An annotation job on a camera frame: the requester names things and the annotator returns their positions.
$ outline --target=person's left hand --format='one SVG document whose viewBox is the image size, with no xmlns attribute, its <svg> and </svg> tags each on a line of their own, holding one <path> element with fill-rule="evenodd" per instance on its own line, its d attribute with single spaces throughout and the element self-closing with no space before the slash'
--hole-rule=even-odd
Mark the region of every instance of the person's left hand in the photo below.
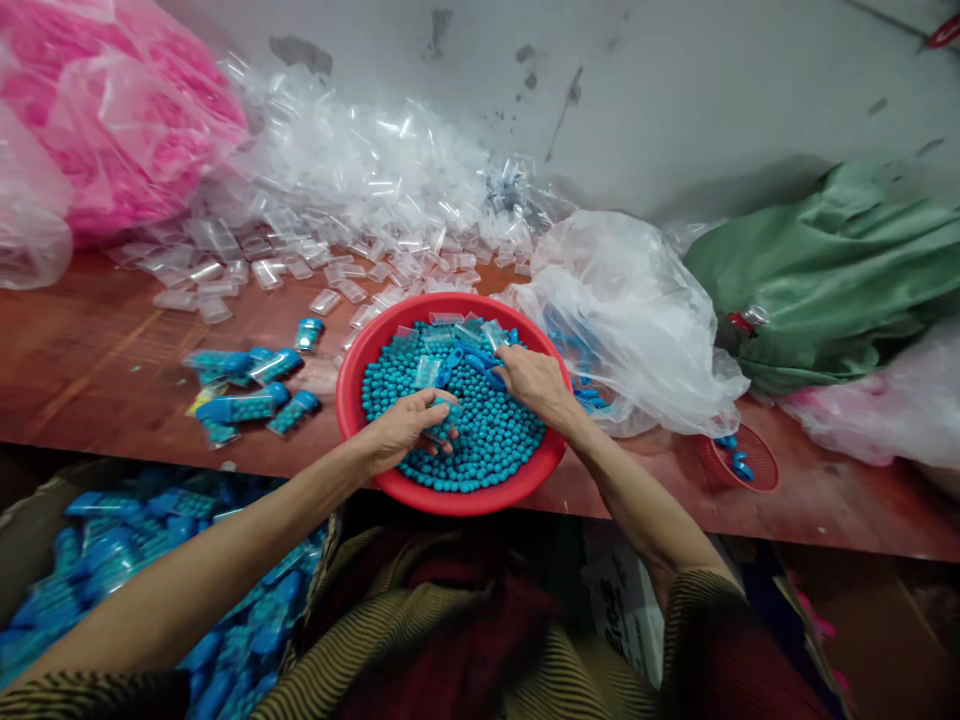
<svg viewBox="0 0 960 720">
<path fill-rule="evenodd" d="M 438 398 L 451 403 L 459 402 L 456 397 L 444 390 L 425 388 L 397 400 L 392 408 L 351 438 L 351 443 L 356 443 L 363 448 L 363 454 L 368 463 L 367 472 L 371 476 L 395 467 L 418 445 L 425 447 L 431 455 L 436 455 L 440 451 L 448 454 L 453 452 L 453 446 L 449 440 L 444 441 L 438 450 L 432 440 L 421 434 L 428 427 L 436 425 L 447 417 L 450 412 L 446 404 L 430 407 L 430 404 Z M 450 437 L 455 439 L 457 436 L 457 429 L 451 428 Z"/>
</svg>

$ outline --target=person's right hand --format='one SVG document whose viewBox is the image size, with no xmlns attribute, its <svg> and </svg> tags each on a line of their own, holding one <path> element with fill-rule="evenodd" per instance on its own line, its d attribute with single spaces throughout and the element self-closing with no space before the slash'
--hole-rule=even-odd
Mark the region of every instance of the person's right hand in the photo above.
<svg viewBox="0 0 960 720">
<path fill-rule="evenodd" d="M 493 372 L 503 378 L 510 394 L 554 430 L 569 430 L 570 422 L 583 410 L 564 383 L 556 358 L 520 345 L 502 345 L 497 357 L 503 367 Z"/>
</svg>

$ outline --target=pink plastic bag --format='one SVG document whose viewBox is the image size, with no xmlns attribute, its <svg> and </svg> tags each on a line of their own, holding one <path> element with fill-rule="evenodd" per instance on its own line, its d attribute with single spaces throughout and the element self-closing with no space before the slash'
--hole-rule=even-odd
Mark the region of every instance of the pink plastic bag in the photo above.
<svg viewBox="0 0 960 720">
<path fill-rule="evenodd" d="M 79 233 L 179 214 L 247 137 L 206 47 L 150 0 L 0 0 L 0 48 L 0 99 L 73 185 Z"/>
<path fill-rule="evenodd" d="M 889 367 L 777 398 L 810 439 L 871 465 L 900 456 L 960 468 L 960 318 L 941 320 Z"/>
</svg>

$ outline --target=small red basket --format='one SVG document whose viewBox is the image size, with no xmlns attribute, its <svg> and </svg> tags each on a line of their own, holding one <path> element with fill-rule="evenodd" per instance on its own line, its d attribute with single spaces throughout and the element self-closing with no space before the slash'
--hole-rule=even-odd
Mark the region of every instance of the small red basket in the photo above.
<svg viewBox="0 0 960 720">
<path fill-rule="evenodd" d="M 713 438 L 701 435 L 697 438 L 697 454 L 700 462 L 715 478 L 730 487 L 744 488 L 758 493 L 773 492 L 780 485 L 780 468 L 767 444 L 753 430 L 741 423 L 737 430 L 737 447 L 727 450 L 713 442 Z M 733 472 L 732 456 L 735 452 L 747 454 L 746 464 L 753 470 L 753 482 L 746 482 Z"/>
</svg>

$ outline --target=white wall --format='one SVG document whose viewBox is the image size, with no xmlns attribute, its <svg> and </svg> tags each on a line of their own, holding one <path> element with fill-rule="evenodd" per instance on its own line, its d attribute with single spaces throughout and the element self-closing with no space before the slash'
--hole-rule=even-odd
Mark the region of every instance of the white wall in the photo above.
<svg viewBox="0 0 960 720">
<path fill-rule="evenodd" d="M 294 34 L 329 54 L 337 88 L 426 99 L 540 161 L 569 104 L 541 170 L 591 207 L 736 214 L 850 158 L 891 163 L 883 177 L 901 193 L 960 202 L 960 55 L 918 54 L 918 36 L 849 0 L 161 4 L 215 51 L 261 67 L 280 66 L 271 37 Z"/>
</svg>

